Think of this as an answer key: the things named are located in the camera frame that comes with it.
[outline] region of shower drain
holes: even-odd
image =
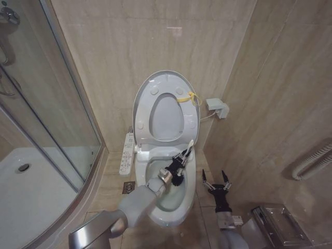
[[[135,189],[135,182],[125,182],[123,184],[122,194],[130,193]]]
[[[29,167],[30,167],[30,164],[29,163],[25,163],[25,164],[19,166],[18,171],[19,172],[24,172],[24,171],[28,170]]]

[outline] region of beige wall tile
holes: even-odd
[[[289,22],[332,24],[331,0],[300,0],[289,16]]]
[[[66,8],[68,21],[83,17],[204,19],[248,21],[256,0],[53,0],[55,9]]]
[[[239,214],[261,202],[285,203],[320,244],[331,241],[330,171],[299,183],[289,165],[331,138],[332,30],[266,17],[266,6],[280,3],[257,2],[224,94],[230,115],[214,121],[204,152],[215,180],[224,169],[233,182],[228,201]],[[286,16],[284,7],[269,16]]]
[[[250,22],[285,22],[296,0],[258,0]]]
[[[153,72],[180,72],[203,100],[222,95],[255,1],[111,2],[114,13],[109,1],[52,1],[106,145],[121,152],[135,95]],[[197,148],[210,127],[202,124]]]
[[[230,107],[228,119],[236,120],[246,105],[261,67],[280,34],[283,23],[250,23],[223,95]]]

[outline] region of white toilet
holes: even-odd
[[[133,131],[136,144],[135,174],[138,186],[157,177],[160,168],[170,165],[172,156],[196,141],[199,131],[199,107],[191,100],[177,99],[194,92],[179,73],[160,71],[148,77],[140,87],[133,108]],[[196,187],[195,150],[191,151],[184,181],[158,199],[149,214],[160,226],[177,226],[184,221],[193,204]]]

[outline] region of white power cord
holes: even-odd
[[[217,111],[214,111],[213,114],[207,116],[207,117],[204,117],[204,118],[201,118],[199,121],[202,121],[202,120],[205,120],[207,118],[211,118],[213,115],[215,115],[217,113]]]

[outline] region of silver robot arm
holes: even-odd
[[[125,197],[116,211],[102,211],[69,234],[70,249],[107,249],[109,239],[134,227],[155,205],[172,181],[172,174],[161,169],[158,177],[151,178]]]

